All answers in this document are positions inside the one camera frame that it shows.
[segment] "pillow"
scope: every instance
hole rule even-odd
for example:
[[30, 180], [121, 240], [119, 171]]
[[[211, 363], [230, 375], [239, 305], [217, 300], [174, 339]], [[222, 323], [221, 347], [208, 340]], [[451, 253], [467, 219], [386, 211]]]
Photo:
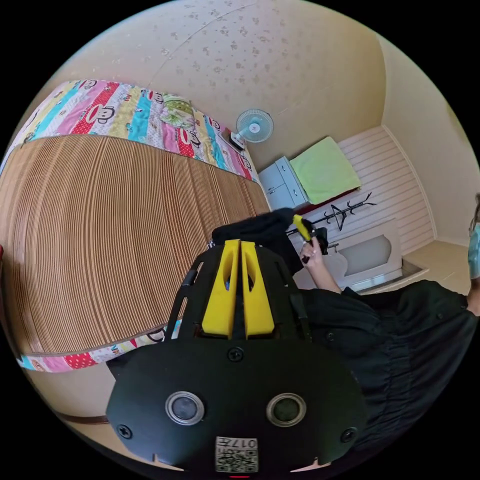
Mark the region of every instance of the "pillow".
[[163, 96], [163, 110], [160, 120], [173, 127], [193, 128], [194, 111], [190, 101], [174, 93], [162, 93], [161, 95]]

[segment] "bed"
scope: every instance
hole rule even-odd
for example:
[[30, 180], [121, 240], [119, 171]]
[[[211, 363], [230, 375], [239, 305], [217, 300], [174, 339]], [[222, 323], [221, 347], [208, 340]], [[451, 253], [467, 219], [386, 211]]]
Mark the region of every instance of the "bed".
[[10, 153], [32, 140], [63, 135], [106, 135], [178, 153], [259, 181], [248, 150], [241, 154], [222, 138], [226, 127], [175, 94], [106, 80], [59, 85], [20, 129]]
[[66, 372], [164, 336], [214, 228], [269, 210], [248, 151], [185, 98], [65, 82], [0, 168], [2, 324], [18, 363]]

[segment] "person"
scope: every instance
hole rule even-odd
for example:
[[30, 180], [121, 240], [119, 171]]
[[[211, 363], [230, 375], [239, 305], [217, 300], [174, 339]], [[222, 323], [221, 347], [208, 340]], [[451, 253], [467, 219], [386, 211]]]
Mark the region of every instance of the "person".
[[372, 457], [405, 433], [448, 384], [480, 317], [480, 194], [476, 201], [466, 296], [428, 280], [376, 294], [342, 291], [317, 239], [304, 243], [300, 257], [308, 258], [305, 267], [317, 286], [301, 291], [312, 339], [340, 353], [357, 378], [368, 422], [345, 457], [303, 470], [337, 466], [337, 474], [342, 462], [349, 462], [349, 469]]

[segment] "speckled wallpaper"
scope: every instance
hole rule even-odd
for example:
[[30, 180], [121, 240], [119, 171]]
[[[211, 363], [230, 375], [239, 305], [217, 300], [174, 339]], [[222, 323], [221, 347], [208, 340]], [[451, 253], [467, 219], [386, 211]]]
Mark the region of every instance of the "speckled wallpaper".
[[260, 171], [331, 135], [380, 124], [385, 66], [375, 33], [303, 0], [178, 0], [93, 39], [45, 85], [117, 80], [170, 91], [235, 129], [247, 108], [269, 112], [273, 135], [249, 144]]

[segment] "black jacket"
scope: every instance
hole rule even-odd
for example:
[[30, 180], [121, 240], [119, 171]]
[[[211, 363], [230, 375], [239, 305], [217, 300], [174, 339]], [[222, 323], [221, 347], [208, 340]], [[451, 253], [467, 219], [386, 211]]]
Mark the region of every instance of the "black jacket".
[[464, 295], [427, 280], [371, 295], [350, 288], [302, 294], [313, 340], [343, 356], [369, 413], [352, 451], [321, 469], [329, 477], [342, 462], [361, 463], [362, 452], [389, 445], [427, 411], [462, 361], [479, 319]]

